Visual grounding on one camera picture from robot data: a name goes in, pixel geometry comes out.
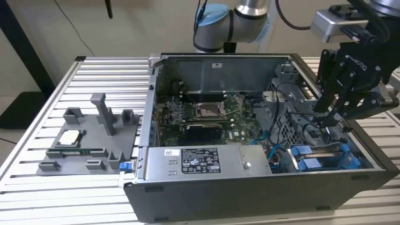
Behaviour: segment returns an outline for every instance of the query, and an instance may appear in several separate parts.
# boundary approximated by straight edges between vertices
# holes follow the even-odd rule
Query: motherboard
[[[254,139],[265,140],[250,103],[240,93],[208,99],[189,94],[165,97],[156,115],[160,145],[250,144]]]

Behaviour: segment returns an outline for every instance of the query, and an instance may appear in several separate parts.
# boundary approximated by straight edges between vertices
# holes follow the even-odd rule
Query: blue connector
[[[133,163],[132,162],[120,163],[120,171],[132,172],[132,170],[133,170]]]

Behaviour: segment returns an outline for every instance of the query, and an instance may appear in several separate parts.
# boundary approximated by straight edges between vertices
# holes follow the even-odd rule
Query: green circuit board
[[[157,105],[161,146],[205,144],[250,144],[261,137],[261,128],[252,117],[250,102],[241,95],[229,95],[221,102],[182,103],[169,99]],[[185,129],[189,125],[222,127],[220,139],[185,141]]]

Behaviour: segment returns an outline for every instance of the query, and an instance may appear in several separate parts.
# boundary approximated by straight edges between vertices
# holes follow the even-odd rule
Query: black pole
[[[13,15],[6,0],[0,0],[0,27],[22,61],[41,92],[22,92],[0,115],[0,128],[26,129],[46,99],[54,84],[34,52],[29,39]]]
[[[236,52],[236,42],[225,42],[224,43],[224,53],[234,53]]]
[[[54,84],[34,52],[25,32],[20,27],[20,23],[13,15],[6,0],[0,0],[0,27],[20,60],[33,77],[42,95],[45,98],[49,98],[54,91]]]

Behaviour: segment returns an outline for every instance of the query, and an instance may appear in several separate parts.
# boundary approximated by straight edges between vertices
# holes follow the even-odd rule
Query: white label
[[[165,149],[165,156],[180,156],[180,149]]]
[[[213,63],[212,68],[222,68],[222,64],[220,62]]]
[[[62,133],[61,138],[58,139],[60,144],[72,145],[76,142],[78,135],[80,135],[78,130],[66,130]]]

